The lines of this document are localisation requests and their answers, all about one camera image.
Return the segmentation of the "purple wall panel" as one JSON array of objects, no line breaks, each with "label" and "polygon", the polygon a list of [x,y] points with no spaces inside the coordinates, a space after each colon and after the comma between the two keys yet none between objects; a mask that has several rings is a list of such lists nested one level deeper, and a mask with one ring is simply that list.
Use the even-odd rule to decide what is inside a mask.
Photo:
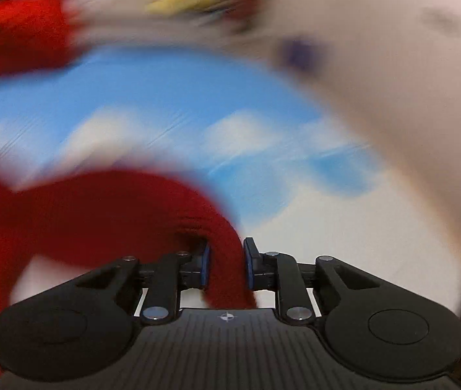
[{"label": "purple wall panel", "polygon": [[279,50],[281,65],[298,72],[314,72],[320,55],[318,47],[301,38],[283,39]]}]

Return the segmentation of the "dark red knit sweater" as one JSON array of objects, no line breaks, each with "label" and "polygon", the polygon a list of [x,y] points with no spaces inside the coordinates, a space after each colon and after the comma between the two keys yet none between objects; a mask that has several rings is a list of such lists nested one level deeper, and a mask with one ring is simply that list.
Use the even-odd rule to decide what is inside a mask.
[{"label": "dark red knit sweater", "polygon": [[138,171],[100,171],[14,191],[0,182],[0,312],[37,255],[96,268],[126,255],[156,262],[210,248],[207,303],[252,309],[240,239],[205,196],[177,180]]}]

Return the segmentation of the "blue white patterned bed sheet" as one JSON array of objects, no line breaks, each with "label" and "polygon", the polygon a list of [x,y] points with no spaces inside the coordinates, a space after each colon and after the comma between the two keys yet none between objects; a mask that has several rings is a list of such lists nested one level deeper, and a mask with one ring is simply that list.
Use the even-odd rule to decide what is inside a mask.
[{"label": "blue white patterned bed sheet", "polygon": [[0,78],[0,170],[16,185],[101,166],[191,181],[261,251],[330,254],[461,310],[461,256],[365,142],[286,78],[180,48],[101,48]]}]

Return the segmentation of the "bright red folded sweater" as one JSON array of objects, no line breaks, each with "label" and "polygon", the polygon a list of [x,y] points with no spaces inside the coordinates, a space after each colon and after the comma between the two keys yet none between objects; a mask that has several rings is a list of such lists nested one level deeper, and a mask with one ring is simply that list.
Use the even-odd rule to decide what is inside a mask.
[{"label": "bright red folded sweater", "polygon": [[71,62],[76,27],[63,0],[0,0],[0,76]]}]

